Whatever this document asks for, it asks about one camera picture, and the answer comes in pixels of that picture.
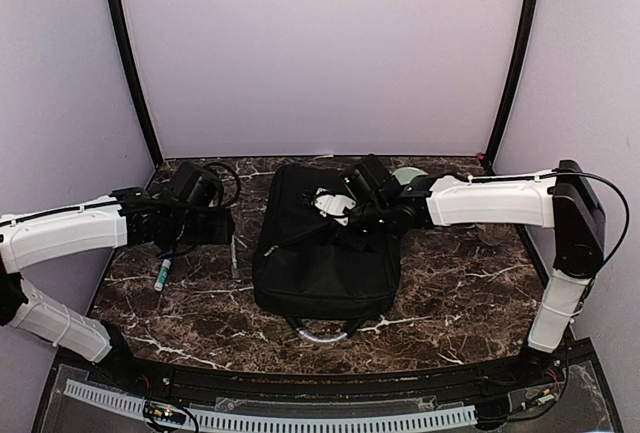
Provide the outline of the green white marker pen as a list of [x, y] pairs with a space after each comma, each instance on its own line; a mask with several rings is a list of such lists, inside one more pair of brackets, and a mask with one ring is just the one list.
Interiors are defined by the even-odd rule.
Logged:
[[163, 256], [162, 263], [160, 265], [160, 270], [158, 272], [158, 275], [154, 283], [154, 290], [156, 292], [161, 292], [164, 289], [172, 263], [173, 263], [173, 258], [174, 258], [173, 251], [170, 251], [169, 253]]

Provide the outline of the clear silver pen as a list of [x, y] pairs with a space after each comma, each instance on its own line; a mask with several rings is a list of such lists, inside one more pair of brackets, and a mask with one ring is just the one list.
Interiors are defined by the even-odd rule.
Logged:
[[231, 259], [231, 275], [233, 279], [237, 280], [240, 278], [240, 274], [238, 270], [238, 260], [237, 260], [235, 239], [232, 239], [230, 243], [230, 259]]

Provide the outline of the black student bag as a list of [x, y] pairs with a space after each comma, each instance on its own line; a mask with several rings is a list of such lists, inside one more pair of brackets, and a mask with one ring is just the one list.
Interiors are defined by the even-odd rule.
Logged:
[[390, 310], [399, 288], [400, 242], [356, 252], [338, 246], [333, 222], [312, 220], [305, 190], [348, 194], [338, 171], [299, 164], [278, 168], [252, 260], [254, 299], [297, 336], [333, 344]]

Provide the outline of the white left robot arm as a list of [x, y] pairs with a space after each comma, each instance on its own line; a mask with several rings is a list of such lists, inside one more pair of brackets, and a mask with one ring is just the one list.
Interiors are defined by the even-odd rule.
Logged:
[[231, 210], [212, 195], [181, 201], [126, 188], [84, 203], [1, 218], [1, 323], [69, 350], [96, 366], [120, 389], [141, 380], [141, 368], [120, 329], [82, 315], [43, 293], [23, 271], [87, 251], [155, 244], [228, 245]]

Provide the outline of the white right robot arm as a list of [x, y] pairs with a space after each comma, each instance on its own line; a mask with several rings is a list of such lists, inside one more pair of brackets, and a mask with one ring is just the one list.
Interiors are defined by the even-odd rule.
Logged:
[[617, 187], [573, 160], [534, 173], [463, 177], [415, 167], [389, 172], [370, 155], [339, 178], [345, 192], [317, 192], [313, 204], [343, 226], [380, 226], [396, 235], [461, 224], [553, 230], [555, 259], [508, 384], [530, 387], [547, 373], [596, 276], [615, 254], [605, 249], [606, 214], [591, 184]]

